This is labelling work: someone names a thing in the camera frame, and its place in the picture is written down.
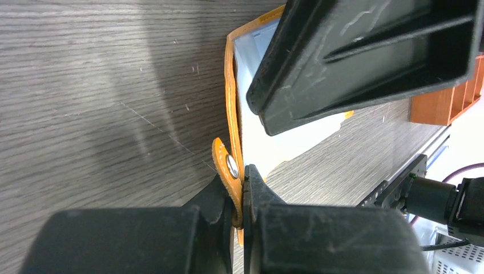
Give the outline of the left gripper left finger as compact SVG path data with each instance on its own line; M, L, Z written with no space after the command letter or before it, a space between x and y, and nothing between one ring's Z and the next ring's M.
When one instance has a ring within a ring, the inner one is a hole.
M20 273L231 273L232 207L216 176L180 207L59 211Z

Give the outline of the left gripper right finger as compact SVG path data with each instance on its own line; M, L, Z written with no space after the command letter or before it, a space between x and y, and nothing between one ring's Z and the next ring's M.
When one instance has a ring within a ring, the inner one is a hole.
M428 273L400 213L378 207L288 204L245 168L245 273Z

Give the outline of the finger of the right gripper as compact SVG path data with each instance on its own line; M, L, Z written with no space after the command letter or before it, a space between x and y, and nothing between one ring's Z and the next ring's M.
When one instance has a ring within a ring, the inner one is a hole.
M453 87L482 32L482 1L288 1L247 103L274 136Z

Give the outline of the orange leather card holder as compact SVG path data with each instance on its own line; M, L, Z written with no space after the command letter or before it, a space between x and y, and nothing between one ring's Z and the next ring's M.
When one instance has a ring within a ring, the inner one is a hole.
M354 115L342 112L303 126L269 136L257 115L248 107L246 94L283 14L280 6L236 28L226 37L224 52L225 108L230 146L220 138L212 143L212 159L235 210L233 225L238 244L244 244L243 185L245 167L254 164L261 177L279 164L307 152L337 132L341 123Z

